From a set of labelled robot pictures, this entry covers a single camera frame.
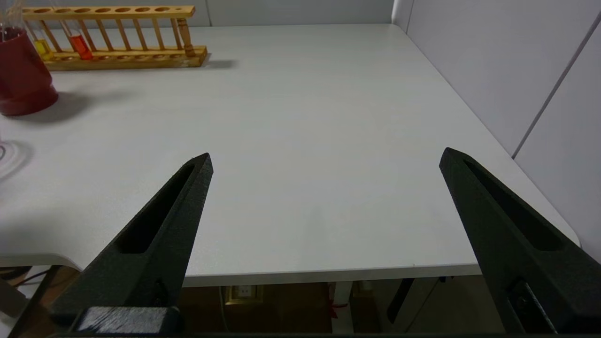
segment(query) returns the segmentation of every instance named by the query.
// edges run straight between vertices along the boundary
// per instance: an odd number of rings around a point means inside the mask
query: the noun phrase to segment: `wooden test tube rack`
[[[140,69],[199,67],[207,56],[206,46],[193,46],[188,30],[187,18],[194,15],[194,6],[120,6],[120,7],[27,7],[23,9],[23,19],[29,28],[30,22],[37,21],[44,30],[52,46],[54,57],[45,61],[49,70],[91,70],[91,69]],[[176,46],[164,46],[158,19],[169,19]],[[139,20],[150,19],[158,46],[147,46]],[[94,55],[92,60],[81,60],[71,48],[60,46],[48,21],[73,20],[79,25],[88,47]],[[107,35],[104,23],[114,20],[117,23],[123,48],[114,48]],[[132,46],[123,28],[124,20],[132,20],[139,39],[139,47]],[[97,48],[88,29],[98,28],[106,48]]]

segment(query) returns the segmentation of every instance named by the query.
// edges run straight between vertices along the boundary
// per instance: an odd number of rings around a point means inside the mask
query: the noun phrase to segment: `red container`
[[[20,28],[5,32],[9,40],[0,42],[0,113],[27,115],[51,106],[58,94],[27,33]]]

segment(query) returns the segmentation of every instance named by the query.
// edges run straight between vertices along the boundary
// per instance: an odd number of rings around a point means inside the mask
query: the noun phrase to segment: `floor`
[[[54,332],[47,307],[77,278],[73,269],[58,269],[47,282],[39,304],[31,306],[10,338],[45,338]],[[350,309],[355,333],[502,333],[503,326],[481,276],[416,279],[394,323],[385,316],[400,280],[355,282]],[[224,305],[219,288],[183,289],[178,307],[187,333],[283,332],[331,333],[331,286],[327,283],[268,285],[254,304]]]

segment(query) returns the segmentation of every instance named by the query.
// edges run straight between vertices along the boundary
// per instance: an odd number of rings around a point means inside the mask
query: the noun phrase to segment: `white table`
[[[212,53],[203,68],[53,73],[55,106],[0,121],[32,151],[0,183],[0,266],[86,267],[204,152],[215,173],[187,286],[478,274],[445,147],[578,243],[398,27],[191,33]]]

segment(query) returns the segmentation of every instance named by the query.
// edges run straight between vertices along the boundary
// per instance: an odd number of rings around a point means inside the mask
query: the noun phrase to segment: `electrical socket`
[[[253,289],[256,290],[256,286],[253,285],[240,285],[238,287],[235,287],[234,290],[236,291],[236,298],[252,298],[253,294],[255,292],[253,292]]]
[[[240,285],[227,287],[225,305],[263,302],[263,285]]]

